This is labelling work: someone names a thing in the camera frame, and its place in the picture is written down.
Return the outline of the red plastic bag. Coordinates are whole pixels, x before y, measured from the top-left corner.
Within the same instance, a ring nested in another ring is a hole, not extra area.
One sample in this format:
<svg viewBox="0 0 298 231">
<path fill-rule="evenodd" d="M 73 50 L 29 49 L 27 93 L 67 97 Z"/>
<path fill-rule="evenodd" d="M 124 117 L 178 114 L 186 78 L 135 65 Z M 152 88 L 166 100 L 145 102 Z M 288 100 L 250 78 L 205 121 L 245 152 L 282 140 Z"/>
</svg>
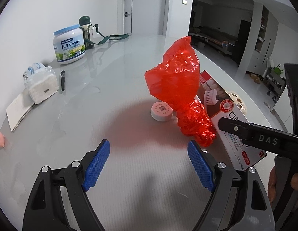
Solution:
<svg viewBox="0 0 298 231">
<path fill-rule="evenodd" d="M 195 99 L 200 86 L 200 62 L 190 36 L 176 40 L 164 53 L 163 61 L 146 71 L 145 80 L 150 94 L 176 112 L 184 135 L 194 137 L 203 148 L 213 144 L 215 128 L 204 104 Z"/>
</svg>

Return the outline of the red white toothpaste box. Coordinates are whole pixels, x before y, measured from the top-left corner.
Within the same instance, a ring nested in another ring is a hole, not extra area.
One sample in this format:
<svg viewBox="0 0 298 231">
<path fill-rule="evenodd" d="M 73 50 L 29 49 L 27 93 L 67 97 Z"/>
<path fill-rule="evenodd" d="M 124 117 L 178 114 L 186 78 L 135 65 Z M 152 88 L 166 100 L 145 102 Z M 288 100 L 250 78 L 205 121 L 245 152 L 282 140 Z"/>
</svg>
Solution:
<svg viewBox="0 0 298 231">
<path fill-rule="evenodd" d="M 242 130 L 240 124 L 249 121 L 247 107 L 237 93 L 225 91 L 207 71 L 202 71 L 197 96 L 204 104 L 234 169 L 245 171 L 266 156 L 264 150 L 244 144 L 238 136 Z"/>
</svg>

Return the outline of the white round small container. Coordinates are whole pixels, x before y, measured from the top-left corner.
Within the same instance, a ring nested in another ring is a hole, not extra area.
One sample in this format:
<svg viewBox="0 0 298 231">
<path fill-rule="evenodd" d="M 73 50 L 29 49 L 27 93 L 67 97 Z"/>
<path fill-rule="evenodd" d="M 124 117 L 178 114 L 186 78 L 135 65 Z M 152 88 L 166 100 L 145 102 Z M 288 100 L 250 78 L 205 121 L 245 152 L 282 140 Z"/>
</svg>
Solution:
<svg viewBox="0 0 298 231">
<path fill-rule="evenodd" d="M 173 109 L 167 103 L 160 101 L 152 105 L 150 114 L 156 121 L 165 122 L 172 119 Z"/>
</svg>

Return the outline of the green white water bottle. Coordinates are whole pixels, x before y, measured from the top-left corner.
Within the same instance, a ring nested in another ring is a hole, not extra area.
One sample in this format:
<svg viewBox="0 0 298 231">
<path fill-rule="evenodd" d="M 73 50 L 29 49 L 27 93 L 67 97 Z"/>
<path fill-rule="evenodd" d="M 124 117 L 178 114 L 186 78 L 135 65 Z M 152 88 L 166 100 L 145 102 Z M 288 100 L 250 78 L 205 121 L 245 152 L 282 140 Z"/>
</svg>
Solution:
<svg viewBox="0 0 298 231">
<path fill-rule="evenodd" d="M 95 46 L 94 43 L 94 32 L 96 27 L 91 23 L 89 16 L 82 16 L 79 19 L 79 28 L 83 31 L 83 38 L 86 50 L 91 49 Z"/>
</svg>

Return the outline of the white door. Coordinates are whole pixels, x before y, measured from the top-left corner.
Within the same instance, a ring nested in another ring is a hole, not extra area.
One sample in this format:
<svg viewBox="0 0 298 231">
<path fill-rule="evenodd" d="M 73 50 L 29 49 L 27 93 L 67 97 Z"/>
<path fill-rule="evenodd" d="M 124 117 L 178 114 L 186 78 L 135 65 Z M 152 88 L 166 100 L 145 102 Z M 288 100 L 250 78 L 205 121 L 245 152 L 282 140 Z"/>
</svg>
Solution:
<svg viewBox="0 0 298 231">
<path fill-rule="evenodd" d="M 162 35 L 166 0 L 124 0 L 123 32 Z"/>
</svg>

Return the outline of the pink eraser piece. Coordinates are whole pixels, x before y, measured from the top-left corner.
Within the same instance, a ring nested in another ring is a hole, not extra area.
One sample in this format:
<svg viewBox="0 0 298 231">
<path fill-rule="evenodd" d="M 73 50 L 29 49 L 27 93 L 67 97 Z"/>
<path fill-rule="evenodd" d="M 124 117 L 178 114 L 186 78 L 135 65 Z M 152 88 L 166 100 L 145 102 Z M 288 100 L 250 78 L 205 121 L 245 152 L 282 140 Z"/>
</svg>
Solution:
<svg viewBox="0 0 298 231">
<path fill-rule="evenodd" d="M 5 146 L 5 136 L 0 132 L 0 148 Z"/>
</svg>

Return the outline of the black pen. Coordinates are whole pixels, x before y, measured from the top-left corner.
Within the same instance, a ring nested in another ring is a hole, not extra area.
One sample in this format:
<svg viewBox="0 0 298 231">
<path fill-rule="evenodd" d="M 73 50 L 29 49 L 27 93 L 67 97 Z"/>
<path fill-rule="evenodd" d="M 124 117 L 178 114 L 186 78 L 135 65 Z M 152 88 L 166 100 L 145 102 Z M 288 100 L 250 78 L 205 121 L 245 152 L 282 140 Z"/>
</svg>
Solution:
<svg viewBox="0 0 298 231">
<path fill-rule="evenodd" d="M 65 91 L 65 71 L 62 70 L 60 73 L 60 81 L 61 81 L 61 91 Z"/>
</svg>

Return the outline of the full cream milk powder jar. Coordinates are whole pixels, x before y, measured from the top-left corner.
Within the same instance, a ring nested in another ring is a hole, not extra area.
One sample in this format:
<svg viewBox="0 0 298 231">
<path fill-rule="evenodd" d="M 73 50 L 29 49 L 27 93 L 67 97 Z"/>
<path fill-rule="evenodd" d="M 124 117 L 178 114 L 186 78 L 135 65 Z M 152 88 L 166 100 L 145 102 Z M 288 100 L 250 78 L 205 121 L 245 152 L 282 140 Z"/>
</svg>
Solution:
<svg viewBox="0 0 298 231">
<path fill-rule="evenodd" d="M 58 63 L 70 64 L 84 56 L 86 48 L 79 24 L 55 31 L 53 35 L 53 47 Z"/>
</svg>

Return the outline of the shoe rack with green bag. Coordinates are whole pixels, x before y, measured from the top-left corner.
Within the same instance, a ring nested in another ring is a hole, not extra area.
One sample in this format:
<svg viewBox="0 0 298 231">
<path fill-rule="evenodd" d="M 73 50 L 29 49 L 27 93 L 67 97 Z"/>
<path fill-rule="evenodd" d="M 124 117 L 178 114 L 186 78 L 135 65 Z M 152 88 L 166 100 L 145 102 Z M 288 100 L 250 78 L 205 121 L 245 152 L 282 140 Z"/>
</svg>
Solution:
<svg viewBox="0 0 298 231">
<path fill-rule="evenodd" d="M 286 79 L 280 77 L 280 75 L 275 73 L 273 68 L 269 67 L 263 83 L 268 88 L 267 95 L 271 96 L 272 100 L 276 103 L 286 87 Z"/>
</svg>

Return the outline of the beige plush sloth toy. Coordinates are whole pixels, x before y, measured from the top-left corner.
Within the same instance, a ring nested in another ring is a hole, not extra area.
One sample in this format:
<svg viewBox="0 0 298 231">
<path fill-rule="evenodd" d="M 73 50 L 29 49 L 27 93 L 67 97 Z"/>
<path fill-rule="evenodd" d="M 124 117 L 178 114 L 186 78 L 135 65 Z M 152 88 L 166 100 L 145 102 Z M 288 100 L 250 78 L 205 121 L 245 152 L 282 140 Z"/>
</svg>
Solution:
<svg viewBox="0 0 298 231">
<path fill-rule="evenodd" d="M 241 110 L 241 112 L 246 116 L 248 113 L 248 109 L 246 104 L 242 100 L 242 98 L 236 92 L 227 91 L 227 93 L 228 93 L 228 96 L 231 97 L 235 105 L 237 105 L 237 107 Z"/>
</svg>

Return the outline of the white paper booklet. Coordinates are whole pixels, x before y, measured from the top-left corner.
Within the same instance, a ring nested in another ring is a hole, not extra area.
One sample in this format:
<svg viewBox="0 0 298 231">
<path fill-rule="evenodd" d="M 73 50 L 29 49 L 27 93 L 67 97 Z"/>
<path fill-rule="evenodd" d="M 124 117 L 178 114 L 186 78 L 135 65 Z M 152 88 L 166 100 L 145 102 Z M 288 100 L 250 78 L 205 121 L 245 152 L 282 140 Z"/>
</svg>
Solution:
<svg viewBox="0 0 298 231">
<path fill-rule="evenodd" d="M 13 132 L 22 119 L 28 114 L 28 112 L 35 105 L 34 101 L 29 95 L 27 89 L 21 92 L 13 102 L 7 107 L 6 115 L 9 122 L 11 132 Z"/>
</svg>

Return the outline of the tissue pack in plastic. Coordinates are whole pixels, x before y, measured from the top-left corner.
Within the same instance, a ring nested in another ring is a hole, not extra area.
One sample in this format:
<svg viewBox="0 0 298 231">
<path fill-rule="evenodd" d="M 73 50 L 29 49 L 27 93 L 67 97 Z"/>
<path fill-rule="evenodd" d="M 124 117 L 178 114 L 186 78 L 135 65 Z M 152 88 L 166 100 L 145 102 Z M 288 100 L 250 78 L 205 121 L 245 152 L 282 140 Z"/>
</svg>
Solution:
<svg viewBox="0 0 298 231">
<path fill-rule="evenodd" d="M 34 63 L 29 66 L 23 73 L 23 80 L 25 88 L 35 104 L 40 104 L 59 90 L 53 68 L 42 63 Z"/>
</svg>

